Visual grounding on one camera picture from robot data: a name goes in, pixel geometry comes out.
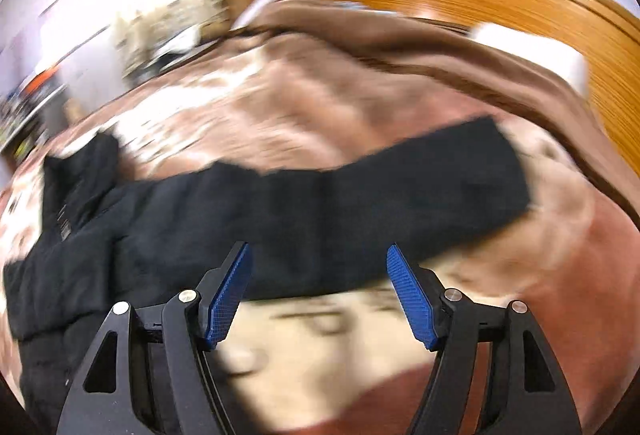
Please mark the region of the black padded jacket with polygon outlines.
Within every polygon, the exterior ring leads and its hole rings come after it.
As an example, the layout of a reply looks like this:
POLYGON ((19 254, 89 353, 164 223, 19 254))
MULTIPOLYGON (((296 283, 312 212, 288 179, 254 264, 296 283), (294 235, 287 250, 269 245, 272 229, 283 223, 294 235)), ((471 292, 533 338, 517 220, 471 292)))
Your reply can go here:
POLYGON ((247 299, 344 292, 384 276, 398 243, 428 259, 519 218, 520 160, 489 118, 407 140, 328 171, 259 174, 217 162, 127 182, 119 144, 100 134, 43 161, 42 230, 3 270, 25 407, 53 433, 68 385, 112 305, 166 302, 245 241, 247 299))

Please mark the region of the brown patterned plush blanket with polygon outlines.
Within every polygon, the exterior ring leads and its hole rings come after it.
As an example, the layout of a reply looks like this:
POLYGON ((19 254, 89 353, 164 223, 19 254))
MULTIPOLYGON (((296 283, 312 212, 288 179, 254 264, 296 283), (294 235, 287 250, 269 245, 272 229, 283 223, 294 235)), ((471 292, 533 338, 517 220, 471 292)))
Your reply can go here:
MULTIPOLYGON (((127 182, 224 162, 328 172, 489 118, 524 170, 526 211, 413 263, 477 302, 524 302, 586 434, 634 434, 617 411, 639 371, 639 180, 588 103, 553 72, 413 19, 320 0, 265 7, 198 59, 119 97, 31 154, 1 197, 1 370, 21 391, 6 265, 42 230, 43 161, 100 134, 127 182)), ((313 296, 247 299, 212 362, 247 434, 400 434, 435 358, 386 275, 313 296)))

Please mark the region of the cluttered grey shelf desk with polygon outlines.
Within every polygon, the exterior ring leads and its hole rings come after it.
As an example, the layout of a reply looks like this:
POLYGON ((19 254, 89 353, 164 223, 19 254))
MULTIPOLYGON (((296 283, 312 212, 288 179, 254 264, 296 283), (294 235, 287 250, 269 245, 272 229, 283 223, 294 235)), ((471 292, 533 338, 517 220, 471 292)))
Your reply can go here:
POLYGON ((66 88, 55 65, 32 74, 1 98, 1 159, 11 172, 70 125, 64 109, 66 88))

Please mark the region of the white pillow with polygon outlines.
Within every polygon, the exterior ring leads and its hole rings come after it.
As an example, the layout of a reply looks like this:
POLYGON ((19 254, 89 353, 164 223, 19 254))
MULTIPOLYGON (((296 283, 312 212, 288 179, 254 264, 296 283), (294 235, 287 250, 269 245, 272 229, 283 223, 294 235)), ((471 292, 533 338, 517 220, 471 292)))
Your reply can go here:
POLYGON ((469 38, 540 65, 570 84, 582 97, 589 96, 587 59, 563 42, 491 22, 474 26, 469 33, 469 38))

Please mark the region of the wooden headboard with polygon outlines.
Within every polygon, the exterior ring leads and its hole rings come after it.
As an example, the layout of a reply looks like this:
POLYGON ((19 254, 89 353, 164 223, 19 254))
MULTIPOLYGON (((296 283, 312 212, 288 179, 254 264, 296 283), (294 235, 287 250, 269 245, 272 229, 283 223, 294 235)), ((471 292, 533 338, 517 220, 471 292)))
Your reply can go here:
POLYGON ((622 157, 639 166, 639 19, 612 0, 340 0, 472 26, 493 22, 559 40, 588 62, 590 103, 622 157))

